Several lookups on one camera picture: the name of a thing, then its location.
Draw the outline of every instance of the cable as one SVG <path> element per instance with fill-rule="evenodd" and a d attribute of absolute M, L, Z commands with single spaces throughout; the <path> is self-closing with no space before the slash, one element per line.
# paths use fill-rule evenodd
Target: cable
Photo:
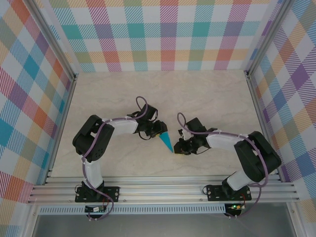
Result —
<path fill-rule="evenodd" d="M 80 185 L 80 184 L 78 184 L 78 185 L 75 186 L 75 193 L 76 193 L 76 194 L 78 194 L 78 193 L 77 193 L 77 187 L 78 187 L 78 186 L 82 187 L 82 185 Z"/>
<path fill-rule="evenodd" d="M 184 119 L 184 125 L 183 125 L 183 124 L 181 123 L 181 121 L 180 121 L 180 118 L 179 118 L 180 115 L 181 115 L 182 118 Z M 247 137 L 245 137 L 245 136 L 242 136 L 242 135 L 233 134 L 233 133 L 229 133 L 229 132 L 216 132 L 216 131 L 214 131 L 214 132 L 193 132 L 193 131 L 190 131 L 187 127 L 185 127 L 185 124 L 187 123 L 187 120 L 186 120 L 186 117 L 184 116 L 184 114 L 181 113 L 181 112 L 179 112 L 179 113 L 177 114 L 177 120 L 178 120 L 178 123 L 180 124 L 180 126 L 181 126 L 184 130 L 186 130 L 187 132 L 189 132 L 189 133 L 191 133 L 191 134 L 196 134 L 196 135 L 201 135 L 201 134 L 203 134 L 203 135 L 205 135 L 205 134 L 206 134 L 206 135 L 209 135 L 209 134 L 222 134 L 222 135 L 227 135 L 227 136 L 232 136 L 232 137 L 240 137 L 240 138 L 246 140 L 246 141 L 252 146 L 252 148 L 257 152 L 258 157 L 259 157 L 259 159 L 260 159 L 260 161 L 261 161 L 261 163 L 262 163 L 262 166 L 263 166 L 263 170 L 264 170 L 264 172 L 265 172 L 265 177 L 266 177 L 266 179 L 265 179 L 265 181 L 264 181 L 263 184 L 260 184 L 260 183 L 253 183 L 253 184 L 250 184 L 250 185 L 249 185 L 250 187 L 257 187 L 257 188 L 259 188 L 259 194 L 258 194 L 258 197 L 257 197 L 255 203 L 253 204 L 252 208 L 251 208 L 250 210 L 248 210 L 247 212 L 245 212 L 245 213 L 239 215 L 239 217 L 242 217 L 242 216 L 247 215 L 247 214 L 248 214 L 251 210 L 253 210 L 253 208 L 257 205 L 257 203 L 258 203 L 258 201 L 259 201 L 259 199 L 260 199 L 260 197 L 261 197 L 262 188 L 263 188 L 264 186 L 266 186 L 266 184 L 268 183 L 268 180 L 269 180 L 268 168 L 267 168 L 267 165 L 266 165 L 266 163 L 265 163 L 265 161 L 264 161 L 264 159 L 263 159 L 263 157 L 262 157 L 262 155 L 261 155 L 259 149 L 256 147 L 256 145 L 255 145 L 249 138 L 247 138 Z"/>
<path fill-rule="evenodd" d="M 202 193 L 203 193 L 204 195 L 207 195 L 207 193 L 204 192 L 204 189 L 205 189 L 207 186 L 208 186 L 208 185 L 205 185 L 204 188 L 202 188 Z"/>
<path fill-rule="evenodd" d="M 150 139 L 152 138 L 152 137 L 149 137 L 148 139 L 143 138 L 142 135 L 140 135 L 140 132 L 138 132 L 138 136 L 139 136 L 141 139 L 145 140 L 145 141 L 148 141 L 148 140 L 150 140 Z"/>
<path fill-rule="evenodd" d="M 245 195 L 244 194 L 241 194 L 242 195 L 242 197 L 243 197 L 243 205 L 246 207 L 246 197 L 245 197 Z"/>
<path fill-rule="evenodd" d="M 202 154 L 202 153 L 208 151 L 209 149 L 210 149 L 210 148 L 207 148 L 205 151 L 202 151 L 202 152 L 200 152 L 200 153 L 196 153 L 196 155 Z"/>
<path fill-rule="evenodd" d="M 108 200 L 108 203 L 107 203 L 107 205 L 104 207 L 104 203 L 105 203 L 105 197 L 103 198 L 103 203 L 102 203 L 102 208 L 103 208 L 103 210 L 105 210 L 107 207 L 108 207 L 108 205 L 109 205 L 109 200 Z"/>
<path fill-rule="evenodd" d="M 137 120 L 137 119 L 140 119 L 142 116 L 144 116 L 144 115 L 146 114 L 147 109 L 148 109 L 147 100 L 146 100 L 144 97 L 142 97 L 142 96 L 137 96 L 137 97 L 136 97 L 136 104 L 137 104 L 137 106 L 138 106 L 139 109 L 141 109 L 141 107 L 140 107 L 140 105 L 139 105 L 139 103 L 138 103 L 138 99 L 144 100 L 145 105 L 146 105 L 145 111 L 144 111 L 140 116 L 137 116 L 137 117 L 134 117 L 134 118 L 125 118 L 125 117 L 123 117 L 123 118 L 113 118 L 113 119 L 109 119 L 109 120 L 103 122 L 103 123 L 101 124 L 101 126 L 99 127 L 98 132 L 95 134 L 95 137 L 94 137 L 94 139 L 93 139 L 93 142 L 92 142 L 90 148 L 89 148 L 88 151 L 81 157 L 81 161 L 82 161 L 82 172 L 83 172 L 83 176 L 84 176 L 84 179 L 85 179 L 87 185 L 88 185 L 92 190 L 94 190 L 95 192 L 97 192 L 97 193 L 101 194 L 102 196 L 106 197 L 106 198 L 107 198 L 109 201 L 111 201 L 111 203 L 112 203 L 111 209 L 110 209 L 107 213 L 103 214 L 103 215 L 102 215 L 101 217 L 99 217 L 99 218 L 92 218 L 92 217 L 90 216 L 90 213 L 88 213 L 89 221 L 91 221 L 91 220 L 98 221 L 98 220 L 102 220 L 102 219 L 104 219 L 105 217 L 107 217 L 107 216 L 113 211 L 113 208 L 114 208 L 114 201 L 113 201 L 113 199 L 112 199 L 110 196 L 108 196 L 107 194 L 105 194 L 105 193 L 103 193 L 103 192 L 97 190 L 97 189 L 96 189 L 95 187 L 93 187 L 93 186 L 91 185 L 91 183 L 89 182 L 89 180 L 88 180 L 88 178 L 87 178 L 87 174 L 86 174 L 86 172 L 85 172 L 85 164 L 86 164 L 86 162 L 87 162 L 86 157 L 87 157 L 87 156 L 90 154 L 90 152 L 92 151 L 92 149 L 93 149 L 93 147 L 94 147 L 95 143 L 97 142 L 97 139 L 98 139 L 98 137 L 99 137 L 99 135 L 100 135 L 100 132 L 101 132 L 102 128 L 105 126 L 105 124 L 107 124 L 107 123 L 109 123 L 109 122 L 111 122 L 111 121 L 118 121 L 118 120 Z"/>

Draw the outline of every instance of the plaid wall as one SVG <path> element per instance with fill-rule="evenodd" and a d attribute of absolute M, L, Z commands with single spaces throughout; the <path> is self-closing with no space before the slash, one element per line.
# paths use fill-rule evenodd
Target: plaid wall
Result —
<path fill-rule="evenodd" d="M 262 34 L 260 35 L 259 41 L 257 42 L 256 47 L 255 47 L 254 51 L 252 52 L 250 60 L 247 63 L 247 66 L 246 66 L 246 69 L 245 69 L 246 71 L 249 70 L 249 68 L 250 68 L 250 66 L 251 66 L 251 64 L 253 62 L 253 59 L 257 55 L 257 52 L 258 52 L 259 48 L 261 47 L 264 39 L 266 38 L 266 36 L 267 36 L 267 34 L 268 34 L 269 30 L 270 30 L 270 27 L 271 27 L 273 21 L 275 20 L 277 14 L 278 14 L 278 11 L 280 10 L 280 7 L 281 7 L 283 1 L 284 0 L 278 0 L 277 1 L 277 4 L 276 4 L 276 6 L 275 6 L 275 8 L 274 8 L 274 10 L 273 10 L 268 22 L 267 22 L 267 24 L 265 26 L 265 29 L 263 30 Z"/>
<path fill-rule="evenodd" d="M 296 0 L 254 76 L 285 178 L 316 231 L 316 0 Z"/>
<path fill-rule="evenodd" d="M 240 69 L 271 0 L 49 0 L 84 72 Z"/>
<path fill-rule="evenodd" d="M 62 40 L 60 39 L 60 36 L 57 33 L 57 30 L 56 30 L 54 24 L 52 23 L 51 19 L 48 17 L 48 13 L 47 13 L 46 9 L 44 8 L 41 0 L 35 0 L 35 2 L 37 3 L 37 5 L 38 5 L 43 17 L 45 18 L 45 20 L 46 20 L 47 24 L 49 25 L 51 31 L 53 32 L 58 44 L 60 45 L 61 49 L 63 50 L 63 52 L 64 52 L 64 54 L 65 54 L 65 56 L 66 56 L 66 58 L 67 58 L 67 60 L 68 60 L 68 62 L 70 64 L 71 68 L 73 69 L 73 71 L 75 73 L 78 73 L 78 71 L 77 71 L 77 69 L 76 69 L 76 67 L 75 67 L 75 65 L 73 63 L 73 60 L 71 59 L 71 57 L 69 55 L 69 52 L 67 51 L 67 49 L 64 46 Z"/>
<path fill-rule="evenodd" d="M 0 2 L 0 236 L 17 236 L 48 165 L 70 79 L 22 0 Z"/>

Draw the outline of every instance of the black mounting plate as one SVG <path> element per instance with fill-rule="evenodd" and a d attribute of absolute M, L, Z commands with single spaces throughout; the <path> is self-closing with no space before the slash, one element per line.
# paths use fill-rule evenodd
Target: black mounting plate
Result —
<path fill-rule="evenodd" d="M 207 185 L 203 190 L 207 194 L 208 201 L 244 201 L 242 194 L 245 196 L 246 201 L 250 201 L 251 192 L 248 186 L 241 188 L 237 194 L 227 198 L 225 193 L 222 191 L 222 185 Z"/>
<path fill-rule="evenodd" d="M 102 187 L 102 189 L 98 188 L 98 190 L 110 196 L 114 202 L 119 201 L 119 187 Z M 76 193 L 75 202 L 103 202 L 104 200 L 103 195 L 89 195 L 86 189 L 81 186 L 77 187 Z"/>

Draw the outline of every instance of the red wire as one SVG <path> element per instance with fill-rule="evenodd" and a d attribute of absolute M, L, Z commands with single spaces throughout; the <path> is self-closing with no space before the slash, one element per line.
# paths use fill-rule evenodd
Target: red wire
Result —
<path fill-rule="evenodd" d="M 103 198 L 103 203 L 102 203 L 102 208 L 104 209 L 104 202 L 105 202 L 105 197 Z"/>
<path fill-rule="evenodd" d="M 242 197 L 243 197 L 243 205 L 246 207 L 246 197 L 245 197 L 244 194 L 241 194 L 241 195 L 242 195 Z"/>

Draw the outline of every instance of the blue cone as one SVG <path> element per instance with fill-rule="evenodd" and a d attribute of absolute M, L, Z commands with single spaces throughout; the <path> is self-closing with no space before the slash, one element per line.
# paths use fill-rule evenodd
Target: blue cone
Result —
<path fill-rule="evenodd" d="M 173 147 L 171 145 L 170 137 L 168 132 L 164 132 L 163 134 L 159 135 L 160 139 L 164 142 L 164 144 L 171 150 L 173 153 Z"/>

